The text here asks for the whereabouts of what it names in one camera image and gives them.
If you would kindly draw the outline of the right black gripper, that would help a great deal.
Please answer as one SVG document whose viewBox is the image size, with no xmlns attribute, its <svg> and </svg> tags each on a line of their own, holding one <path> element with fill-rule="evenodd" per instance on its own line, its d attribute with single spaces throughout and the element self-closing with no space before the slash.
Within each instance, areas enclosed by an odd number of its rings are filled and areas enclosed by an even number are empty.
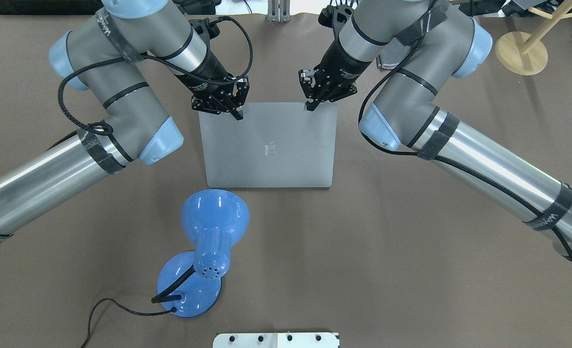
<svg viewBox="0 0 572 348">
<path fill-rule="evenodd" d="M 298 71 L 298 80 L 307 98 L 305 108 L 314 112 L 324 102 L 336 102 L 357 93 L 356 79 L 378 54 L 378 46 L 371 44 L 372 55 L 352 57 L 341 42 L 330 44 L 321 62 L 314 69 Z"/>
</svg>

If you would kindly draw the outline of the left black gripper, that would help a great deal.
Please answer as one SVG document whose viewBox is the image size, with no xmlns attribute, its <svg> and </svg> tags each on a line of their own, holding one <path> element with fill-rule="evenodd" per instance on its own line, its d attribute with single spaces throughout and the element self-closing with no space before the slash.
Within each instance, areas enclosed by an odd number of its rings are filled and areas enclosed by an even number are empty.
<svg viewBox="0 0 572 348">
<path fill-rule="evenodd" d="M 191 91 L 191 107 L 200 112 L 230 113 L 242 120 L 242 106 L 249 91 L 245 73 L 226 71 L 208 48 L 182 48 L 175 54 L 175 75 Z"/>
</svg>

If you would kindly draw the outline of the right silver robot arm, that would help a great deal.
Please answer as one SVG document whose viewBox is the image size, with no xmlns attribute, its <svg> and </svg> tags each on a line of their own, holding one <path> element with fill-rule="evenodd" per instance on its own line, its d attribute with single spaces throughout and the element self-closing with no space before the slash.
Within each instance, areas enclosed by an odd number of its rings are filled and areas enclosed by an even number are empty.
<svg viewBox="0 0 572 348">
<path fill-rule="evenodd" d="M 447 0 L 331 1 L 318 19 L 334 41 L 314 69 L 299 71 L 311 112 L 357 92 L 356 79 L 390 43 L 409 53 L 365 97 L 358 126 L 376 149 L 443 168 L 556 243 L 572 262 L 572 187 L 533 167 L 434 105 L 450 77 L 485 61 L 493 39 Z"/>
</svg>

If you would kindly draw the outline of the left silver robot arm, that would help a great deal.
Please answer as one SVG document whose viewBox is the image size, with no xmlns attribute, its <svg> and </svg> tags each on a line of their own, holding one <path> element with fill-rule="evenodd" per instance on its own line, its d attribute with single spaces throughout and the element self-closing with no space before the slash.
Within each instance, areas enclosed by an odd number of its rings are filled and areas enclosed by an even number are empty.
<svg viewBox="0 0 572 348">
<path fill-rule="evenodd" d="M 232 75 L 210 49 L 230 16 L 188 20 L 171 0 L 103 0 L 49 50 L 62 77 L 61 112 L 76 129 L 0 178 L 0 244 L 14 232 L 134 160 L 151 165 L 184 137 L 137 68 L 154 61 L 191 92 L 191 107 L 243 119 L 248 71 Z"/>
</svg>

